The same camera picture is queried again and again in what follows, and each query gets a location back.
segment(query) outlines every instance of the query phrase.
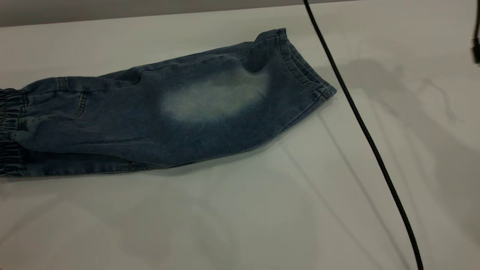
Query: denim fabric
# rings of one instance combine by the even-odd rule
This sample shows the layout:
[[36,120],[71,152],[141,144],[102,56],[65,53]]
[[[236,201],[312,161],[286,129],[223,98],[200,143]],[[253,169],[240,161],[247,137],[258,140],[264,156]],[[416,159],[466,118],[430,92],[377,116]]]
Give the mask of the denim fabric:
[[252,150],[336,90],[285,29],[100,77],[0,90],[0,175],[166,169]]

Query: tabletop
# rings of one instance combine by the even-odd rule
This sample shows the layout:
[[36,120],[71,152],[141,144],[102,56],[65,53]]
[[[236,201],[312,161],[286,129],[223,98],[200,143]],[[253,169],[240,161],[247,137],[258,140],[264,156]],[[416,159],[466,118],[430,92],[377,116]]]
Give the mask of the tabletop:
[[[312,5],[425,269],[480,265],[474,0]],[[97,76],[286,27],[339,89],[252,152],[169,170],[0,180],[0,268],[415,269],[393,199],[301,5],[0,28],[0,87]]]

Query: black cable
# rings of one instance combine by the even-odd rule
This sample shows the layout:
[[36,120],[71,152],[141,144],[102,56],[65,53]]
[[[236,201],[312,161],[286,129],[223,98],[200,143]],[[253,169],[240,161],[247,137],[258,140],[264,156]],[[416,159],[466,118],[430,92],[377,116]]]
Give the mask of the black cable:
[[480,0],[477,0],[477,19],[475,20],[475,30],[473,30],[473,61],[480,65],[480,40],[479,40],[479,27],[480,27]]
[[420,256],[420,251],[419,251],[419,248],[418,248],[418,245],[417,245],[417,240],[415,239],[415,234],[413,233],[410,222],[408,221],[407,214],[405,213],[405,210],[403,209],[402,202],[400,201],[400,198],[398,197],[398,194],[396,193],[396,190],[395,190],[395,187],[392,183],[392,180],[390,179],[390,176],[388,175],[388,171],[385,167],[385,164],[382,160],[382,157],[380,156],[380,153],[378,152],[377,146],[375,146],[375,143],[373,142],[372,136],[370,136],[370,133],[368,132],[368,129],[365,126],[365,123],[363,122],[363,120],[362,120],[362,118],[359,114],[359,111],[357,110],[357,106],[355,106],[355,103],[353,102],[353,99],[350,96],[350,93],[347,89],[347,86],[345,85],[345,82],[343,81],[342,75],[340,74],[340,71],[336,67],[335,61],[333,60],[332,54],[330,53],[330,50],[328,49],[327,43],[325,42],[325,39],[324,39],[324,36],[320,32],[320,28],[318,28],[318,25],[315,21],[315,18],[313,17],[312,10],[310,9],[310,5],[308,4],[308,1],[303,0],[303,3],[305,4],[305,8],[307,9],[308,16],[310,17],[312,25],[315,28],[315,32],[317,33],[318,38],[320,39],[320,42],[322,43],[322,46],[325,50],[325,54],[327,55],[328,60],[330,61],[330,64],[332,65],[332,69],[335,72],[335,76],[338,79],[338,82],[340,83],[340,86],[342,87],[343,92],[345,93],[345,97],[347,98],[348,103],[350,104],[350,107],[352,108],[353,114],[355,114],[355,118],[357,118],[357,121],[360,125],[360,128],[363,131],[363,134],[367,138],[367,141],[370,144],[370,147],[372,148],[373,154],[375,155],[375,158],[377,159],[377,162],[378,162],[378,165],[380,166],[380,169],[382,170],[382,173],[384,174],[385,181],[387,182],[388,188],[390,189],[390,192],[392,193],[393,200],[395,201],[396,207],[398,208],[398,212],[400,212],[400,216],[402,217],[403,223],[404,223],[405,228],[407,230],[408,237],[410,238],[413,253],[415,254],[415,259],[417,261],[417,267],[418,267],[419,270],[422,270],[423,269],[423,263],[422,263],[421,256]]

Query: faded white patch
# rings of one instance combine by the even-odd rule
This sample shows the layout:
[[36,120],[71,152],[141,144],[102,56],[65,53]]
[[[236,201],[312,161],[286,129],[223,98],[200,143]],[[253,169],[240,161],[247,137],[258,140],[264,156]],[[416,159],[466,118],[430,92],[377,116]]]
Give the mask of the faded white patch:
[[258,102],[268,89],[266,73],[243,68],[214,75],[163,96],[162,109],[178,121],[216,121]]

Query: denim pants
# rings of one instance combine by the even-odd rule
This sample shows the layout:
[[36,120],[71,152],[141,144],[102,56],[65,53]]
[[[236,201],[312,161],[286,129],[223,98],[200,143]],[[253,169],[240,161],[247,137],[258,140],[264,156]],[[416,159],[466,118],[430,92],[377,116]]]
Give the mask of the denim pants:
[[99,77],[0,90],[0,175],[166,169],[252,150],[336,93],[285,29]]

